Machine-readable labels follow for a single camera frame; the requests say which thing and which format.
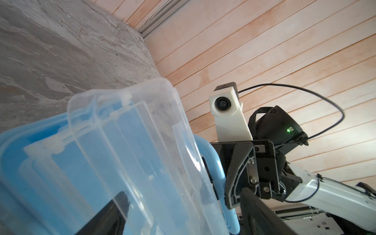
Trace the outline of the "blue plastic tool box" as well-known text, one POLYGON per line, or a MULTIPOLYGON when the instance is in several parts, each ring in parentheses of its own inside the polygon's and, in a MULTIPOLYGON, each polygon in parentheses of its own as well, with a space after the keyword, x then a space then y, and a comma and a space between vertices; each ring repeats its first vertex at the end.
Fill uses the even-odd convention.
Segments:
POLYGON ((76 235, 118 193, 123 235, 238 234, 225 175, 164 78, 74 95, 67 111, 1 134, 1 234, 76 235))

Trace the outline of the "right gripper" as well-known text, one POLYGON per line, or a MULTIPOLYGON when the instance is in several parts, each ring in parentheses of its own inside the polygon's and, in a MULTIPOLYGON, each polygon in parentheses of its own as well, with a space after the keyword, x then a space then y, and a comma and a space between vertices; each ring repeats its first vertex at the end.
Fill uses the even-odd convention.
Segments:
POLYGON ((280 175, 274 144, 269 140, 212 143, 225 173, 225 204, 240 205, 244 188, 261 199, 280 191, 280 175))

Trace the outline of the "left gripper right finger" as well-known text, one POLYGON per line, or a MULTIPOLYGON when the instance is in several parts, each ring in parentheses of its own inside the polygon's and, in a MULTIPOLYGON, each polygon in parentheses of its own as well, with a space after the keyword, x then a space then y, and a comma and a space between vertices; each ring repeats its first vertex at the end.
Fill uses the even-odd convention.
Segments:
POLYGON ((244 188, 241 192, 240 208, 242 211, 241 235, 296 234, 249 188, 244 188))

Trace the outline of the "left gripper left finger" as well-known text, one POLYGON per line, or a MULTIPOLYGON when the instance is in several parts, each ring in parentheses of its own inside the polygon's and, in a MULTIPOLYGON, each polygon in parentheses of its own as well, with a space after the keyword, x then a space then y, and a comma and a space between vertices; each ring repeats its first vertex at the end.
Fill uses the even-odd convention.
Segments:
POLYGON ((125 192, 118 193, 76 235, 122 235, 129 206, 125 192))

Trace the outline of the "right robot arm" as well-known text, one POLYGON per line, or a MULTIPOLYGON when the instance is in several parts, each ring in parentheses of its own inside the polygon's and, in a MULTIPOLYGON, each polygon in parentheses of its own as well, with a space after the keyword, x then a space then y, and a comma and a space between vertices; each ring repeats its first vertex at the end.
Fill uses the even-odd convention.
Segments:
POLYGON ((225 173, 216 193, 227 210, 243 214, 270 212, 258 199, 303 203, 341 217, 359 228, 376 230, 376 194, 364 183, 355 188, 320 174, 312 174, 286 161, 286 154, 307 145, 300 125, 282 108, 261 107, 246 120, 241 107, 229 103, 211 109, 218 142, 213 144, 225 173))

